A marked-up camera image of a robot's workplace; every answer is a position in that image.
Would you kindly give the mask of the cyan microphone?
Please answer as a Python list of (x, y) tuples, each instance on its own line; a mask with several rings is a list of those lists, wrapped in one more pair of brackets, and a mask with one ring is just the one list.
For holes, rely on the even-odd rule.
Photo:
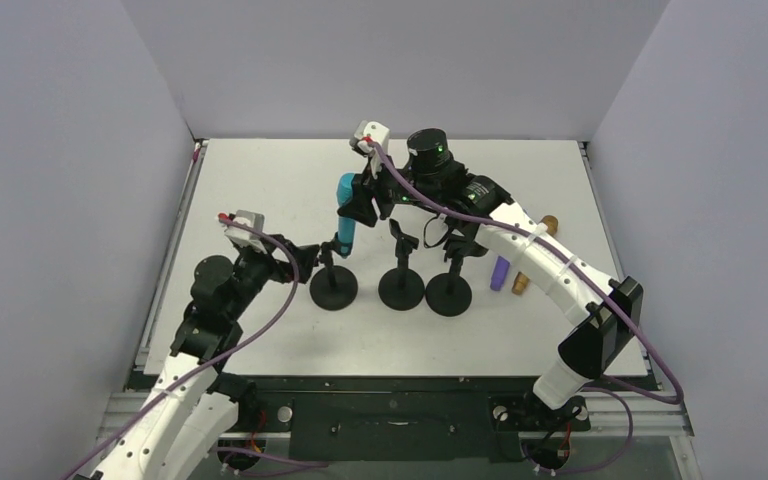
[[(343, 207), (351, 201), (353, 196), (352, 182), (354, 177), (354, 173), (345, 173), (340, 177), (336, 189), (338, 207)], [(355, 220), (344, 217), (342, 214), (338, 215), (338, 227), (336, 233), (337, 253), (342, 258), (347, 258), (352, 252), (355, 229)]]

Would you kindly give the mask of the cyan mic black stand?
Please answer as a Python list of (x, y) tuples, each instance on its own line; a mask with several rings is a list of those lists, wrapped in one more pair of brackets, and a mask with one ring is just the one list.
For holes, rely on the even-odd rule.
[(351, 305), (358, 294), (358, 282), (348, 268), (337, 265), (334, 255), (343, 244), (334, 237), (320, 245), (316, 265), (320, 267), (310, 279), (309, 293), (315, 305), (327, 311), (342, 310)]

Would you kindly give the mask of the gold mic black stand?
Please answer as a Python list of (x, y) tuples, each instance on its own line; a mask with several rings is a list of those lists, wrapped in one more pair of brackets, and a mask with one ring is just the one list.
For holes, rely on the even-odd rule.
[(409, 265), (411, 254), (419, 247), (419, 239), (404, 233), (395, 219), (389, 220), (389, 230), (395, 239), (397, 265), (379, 280), (378, 295), (388, 308), (408, 311), (418, 306), (425, 295), (422, 277)]

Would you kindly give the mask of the purple mic black stand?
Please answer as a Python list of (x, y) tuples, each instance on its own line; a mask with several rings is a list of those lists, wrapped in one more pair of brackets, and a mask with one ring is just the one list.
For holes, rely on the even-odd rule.
[(472, 302), (472, 289), (462, 276), (466, 258), (480, 258), (488, 249), (462, 236), (450, 237), (444, 243), (444, 260), (449, 270), (434, 276), (425, 287), (425, 300), (429, 308), (444, 317), (465, 313)]

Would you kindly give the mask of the purple microphone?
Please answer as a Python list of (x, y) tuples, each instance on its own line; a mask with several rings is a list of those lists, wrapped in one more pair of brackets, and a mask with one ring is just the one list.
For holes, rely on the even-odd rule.
[(499, 292), (506, 284), (510, 263), (501, 256), (496, 258), (493, 271), (490, 278), (489, 288), (492, 291)]

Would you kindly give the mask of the gold microphone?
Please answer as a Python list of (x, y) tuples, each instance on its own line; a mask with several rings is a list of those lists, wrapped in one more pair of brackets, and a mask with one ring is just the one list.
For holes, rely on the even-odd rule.
[[(541, 223), (546, 226), (546, 232), (550, 236), (555, 236), (557, 234), (559, 221), (555, 216), (545, 215), (541, 219)], [(530, 282), (531, 280), (527, 275), (522, 272), (518, 272), (511, 287), (511, 292), (517, 296), (521, 296)]]

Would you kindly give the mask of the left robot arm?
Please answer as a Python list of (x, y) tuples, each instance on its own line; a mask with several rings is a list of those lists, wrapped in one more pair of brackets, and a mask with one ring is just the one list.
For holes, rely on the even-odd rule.
[[(310, 279), (320, 248), (261, 232), (233, 245), (235, 259), (212, 255), (197, 264), (191, 300), (140, 409), (66, 478), (82, 478), (82, 468), (98, 458), (91, 479), (184, 479), (222, 433), (255, 423), (259, 405), (247, 395), (249, 384), (224, 367), (284, 315)], [(245, 337), (239, 319), (268, 282), (289, 285), (288, 297), (263, 327)]]

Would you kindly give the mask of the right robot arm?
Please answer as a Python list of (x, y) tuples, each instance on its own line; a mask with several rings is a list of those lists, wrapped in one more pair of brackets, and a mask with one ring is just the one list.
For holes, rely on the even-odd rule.
[(350, 147), (366, 157), (367, 165), (351, 179), (351, 194), (339, 215), (372, 227), (397, 205), (435, 211), (456, 234), (450, 252), (458, 247), (492, 252), (539, 287), (573, 326), (523, 402), (532, 424), (552, 425), (564, 405), (602, 378), (638, 334), (642, 286), (632, 278), (619, 281), (569, 251), (501, 185), (456, 161), (443, 130), (412, 134), (402, 168), (387, 152), (389, 139), (387, 127), (368, 121), (350, 137)]

